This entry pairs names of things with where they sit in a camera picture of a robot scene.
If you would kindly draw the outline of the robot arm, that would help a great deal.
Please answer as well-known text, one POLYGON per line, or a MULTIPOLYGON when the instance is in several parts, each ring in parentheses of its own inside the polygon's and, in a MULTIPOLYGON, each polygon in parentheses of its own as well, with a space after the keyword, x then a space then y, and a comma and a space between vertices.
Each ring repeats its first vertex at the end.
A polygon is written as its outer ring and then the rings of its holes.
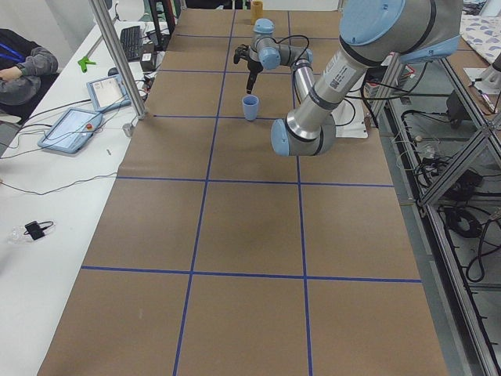
POLYGON ((262 70, 291 69, 300 105, 274 120, 271 144, 280 156, 315 156, 336 139, 332 116, 352 87, 371 67, 396 52, 402 63, 422 63, 452 55, 459 44, 461 1, 350 1, 342 11, 340 48, 323 75, 312 75, 312 54, 306 48, 281 45, 272 36, 274 24, 259 19, 249 46, 240 46, 235 60, 250 70, 247 91, 262 70))

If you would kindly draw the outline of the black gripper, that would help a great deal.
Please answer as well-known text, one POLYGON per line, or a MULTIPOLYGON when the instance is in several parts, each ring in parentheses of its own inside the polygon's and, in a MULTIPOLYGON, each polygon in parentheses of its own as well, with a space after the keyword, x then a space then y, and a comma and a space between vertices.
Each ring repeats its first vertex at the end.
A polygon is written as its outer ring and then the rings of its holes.
POLYGON ((261 73, 261 62, 249 56, 247 59, 247 68, 250 73, 247 79, 246 93, 251 94, 253 92, 254 84, 257 80, 257 75, 261 73))

